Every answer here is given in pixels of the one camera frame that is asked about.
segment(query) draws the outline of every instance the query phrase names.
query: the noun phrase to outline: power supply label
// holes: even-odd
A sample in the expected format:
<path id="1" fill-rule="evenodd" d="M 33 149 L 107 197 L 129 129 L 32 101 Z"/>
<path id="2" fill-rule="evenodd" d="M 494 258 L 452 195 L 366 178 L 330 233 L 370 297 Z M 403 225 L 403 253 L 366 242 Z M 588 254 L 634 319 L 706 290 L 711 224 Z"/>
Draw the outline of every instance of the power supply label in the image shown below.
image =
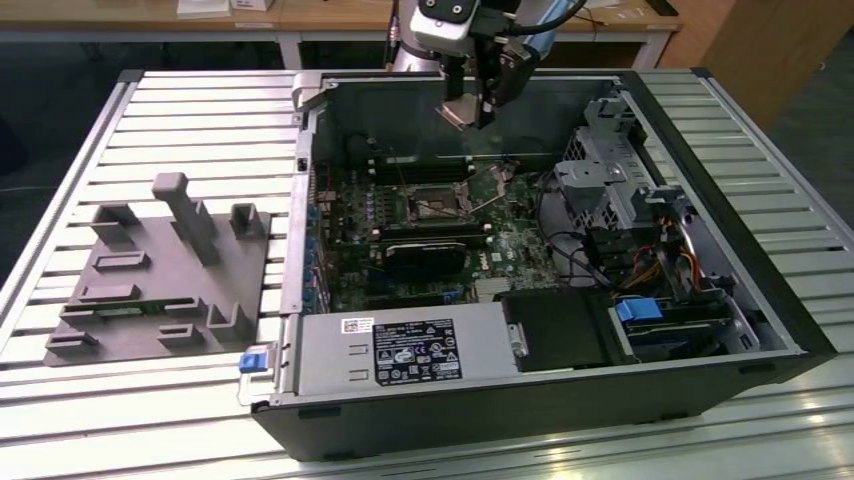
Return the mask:
<path id="1" fill-rule="evenodd" d="M 383 387 L 463 378 L 454 320 L 374 324 L 375 379 Z"/>

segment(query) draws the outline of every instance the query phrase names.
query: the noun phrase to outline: floor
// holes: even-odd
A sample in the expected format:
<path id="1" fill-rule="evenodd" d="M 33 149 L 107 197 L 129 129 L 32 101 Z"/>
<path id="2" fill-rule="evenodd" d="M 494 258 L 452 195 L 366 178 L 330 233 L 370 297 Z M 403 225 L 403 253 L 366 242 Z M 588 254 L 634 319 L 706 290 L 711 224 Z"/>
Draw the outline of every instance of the floor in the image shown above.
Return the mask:
<path id="1" fill-rule="evenodd" d="M 378 49 L 348 55 L 347 66 L 379 65 Z M 310 47 L 308 65 L 334 68 L 332 45 Z M 0 44 L 0 119 L 29 154 L 0 175 L 0 283 L 15 264 L 53 189 L 85 138 L 119 72 L 145 69 L 279 68 L 275 45 L 104 45 L 99 59 L 76 44 Z M 854 34 L 841 42 L 801 97 L 769 132 L 771 139 L 849 223 L 854 223 Z M 8 158 L 0 132 L 0 171 Z"/>

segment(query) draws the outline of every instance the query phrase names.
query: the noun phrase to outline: table leg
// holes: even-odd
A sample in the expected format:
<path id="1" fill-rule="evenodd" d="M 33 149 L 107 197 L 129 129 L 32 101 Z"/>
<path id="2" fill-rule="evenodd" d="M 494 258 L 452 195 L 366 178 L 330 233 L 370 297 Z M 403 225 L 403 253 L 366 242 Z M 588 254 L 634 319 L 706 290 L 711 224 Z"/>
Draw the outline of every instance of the table leg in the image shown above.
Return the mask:
<path id="1" fill-rule="evenodd" d="M 667 46 L 667 40 L 672 32 L 651 32 L 647 36 L 647 40 L 640 46 L 638 56 L 635 57 L 635 63 L 631 68 L 650 69 L 658 65 L 658 60 L 664 53 L 664 47 Z"/>
<path id="2" fill-rule="evenodd" d="M 302 70 L 303 68 L 303 58 L 299 53 L 300 41 L 302 36 L 299 33 L 280 33 L 278 35 L 282 62 L 287 70 Z"/>

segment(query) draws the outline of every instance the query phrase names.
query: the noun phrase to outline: metal table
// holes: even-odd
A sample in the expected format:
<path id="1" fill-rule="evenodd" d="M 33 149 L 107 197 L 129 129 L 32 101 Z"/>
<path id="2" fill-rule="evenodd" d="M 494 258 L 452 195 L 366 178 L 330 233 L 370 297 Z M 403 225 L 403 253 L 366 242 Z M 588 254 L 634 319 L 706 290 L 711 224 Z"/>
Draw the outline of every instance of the metal table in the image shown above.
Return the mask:
<path id="1" fill-rule="evenodd" d="M 251 201 L 274 214 L 259 341 L 279 329 L 292 72 L 128 74 L 0 292 L 0 478 L 850 475 L 853 232 L 713 79 L 688 71 L 643 78 L 841 351 L 835 360 L 702 417 L 319 464 L 291 460 L 248 417 L 237 354 L 40 366 L 96 240 L 87 227 L 96 205 L 127 201 L 137 216 L 168 214 L 149 193 L 157 172 L 183 171 L 212 213 Z M 253 394 L 268 385 L 257 380 Z"/>

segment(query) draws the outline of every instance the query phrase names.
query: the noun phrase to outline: white sticker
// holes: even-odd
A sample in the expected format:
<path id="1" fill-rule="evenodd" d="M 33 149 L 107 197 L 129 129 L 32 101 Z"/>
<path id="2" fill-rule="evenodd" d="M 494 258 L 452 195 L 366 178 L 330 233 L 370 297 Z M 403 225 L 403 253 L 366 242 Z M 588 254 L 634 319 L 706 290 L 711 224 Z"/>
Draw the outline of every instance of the white sticker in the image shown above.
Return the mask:
<path id="1" fill-rule="evenodd" d="M 247 23 L 235 23 L 235 28 L 274 28 L 275 25 L 272 23 L 265 22 L 247 22 Z"/>
<path id="2" fill-rule="evenodd" d="M 368 333 L 372 328 L 374 317 L 342 319 L 342 333 Z"/>

